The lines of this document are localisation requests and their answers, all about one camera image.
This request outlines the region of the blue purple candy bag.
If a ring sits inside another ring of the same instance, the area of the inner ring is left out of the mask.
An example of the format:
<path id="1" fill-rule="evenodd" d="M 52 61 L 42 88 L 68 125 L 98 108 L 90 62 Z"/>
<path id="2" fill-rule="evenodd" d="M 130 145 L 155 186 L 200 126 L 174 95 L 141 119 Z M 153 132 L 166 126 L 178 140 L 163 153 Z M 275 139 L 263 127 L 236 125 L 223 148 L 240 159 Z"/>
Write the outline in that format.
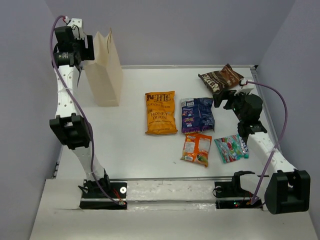
<path id="1" fill-rule="evenodd" d="M 182 134 L 203 133 L 215 130 L 212 112 L 214 99 L 210 97 L 183 98 L 181 100 Z"/>

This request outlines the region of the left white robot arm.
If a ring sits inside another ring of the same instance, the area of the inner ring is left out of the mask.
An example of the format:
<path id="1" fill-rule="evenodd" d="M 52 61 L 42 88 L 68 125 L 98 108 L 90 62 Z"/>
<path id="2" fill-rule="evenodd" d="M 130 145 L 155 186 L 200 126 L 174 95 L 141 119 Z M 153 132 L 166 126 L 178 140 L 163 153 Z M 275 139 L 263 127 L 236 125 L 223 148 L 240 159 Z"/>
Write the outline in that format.
<path id="1" fill-rule="evenodd" d="M 93 38 L 80 36 L 77 25 L 53 28 L 51 63 L 57 79 L 57 110 L 49 126 L 60 143 L 78 158 L 86 179 L 80 190 L 104 198 L 110 194 L 111 183 L 105 169 L 95 155 L 93 130 L 75 94 L 81 76 L 81 62 L 93 60 Z"/>

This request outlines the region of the cream paper bag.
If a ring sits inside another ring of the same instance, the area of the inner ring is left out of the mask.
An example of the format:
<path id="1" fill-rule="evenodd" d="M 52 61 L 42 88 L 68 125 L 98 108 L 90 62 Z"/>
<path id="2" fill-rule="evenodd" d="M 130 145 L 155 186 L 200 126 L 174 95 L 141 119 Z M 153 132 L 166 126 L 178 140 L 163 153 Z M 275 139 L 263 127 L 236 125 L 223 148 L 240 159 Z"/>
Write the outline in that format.
<path id="1" fill-rule="evenodd" d="M 97 32 L 93 39 L 94 60 L 87 61 L 84 71 L 99 107 L 117 107 L 120 104 L 123 70 L 112 30 L 107 36 Z"/>

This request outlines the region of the orange Kettle chips bag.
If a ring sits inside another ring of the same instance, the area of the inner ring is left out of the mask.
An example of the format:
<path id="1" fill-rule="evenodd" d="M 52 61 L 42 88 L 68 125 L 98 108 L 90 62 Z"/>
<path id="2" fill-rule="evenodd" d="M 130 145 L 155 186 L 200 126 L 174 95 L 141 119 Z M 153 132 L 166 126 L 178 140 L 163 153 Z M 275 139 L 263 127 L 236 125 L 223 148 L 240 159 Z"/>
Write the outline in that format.
<path id="1" fill-rule="evenodd" d="M 147 135 L 174 135 L 178 132 L 175 121 L 175 91 L 145 94 Z"/>

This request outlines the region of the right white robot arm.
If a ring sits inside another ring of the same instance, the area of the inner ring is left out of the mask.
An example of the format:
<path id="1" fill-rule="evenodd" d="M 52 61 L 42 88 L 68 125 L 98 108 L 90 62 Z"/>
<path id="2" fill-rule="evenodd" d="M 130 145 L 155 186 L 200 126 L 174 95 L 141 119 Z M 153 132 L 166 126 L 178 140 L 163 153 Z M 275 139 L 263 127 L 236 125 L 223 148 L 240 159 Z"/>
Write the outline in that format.
<path id="1" fill-rule="evenodd" d="M 230 181 L 215 182 L 215 196 L 218 199 L 250 197 L 251 205 L 260 201 L 273 215 L 306 212 L 310 206 L 311 177 L 288 162 L 273 144 L 260 121 L 263 100 L 250 92 L 226 90 L 213 95 L 216 108 L 222 101 L 226 101 L 223 108 L 236 115 L 239 136 L 264 168 L 260 176 L 241 170 Z"/>

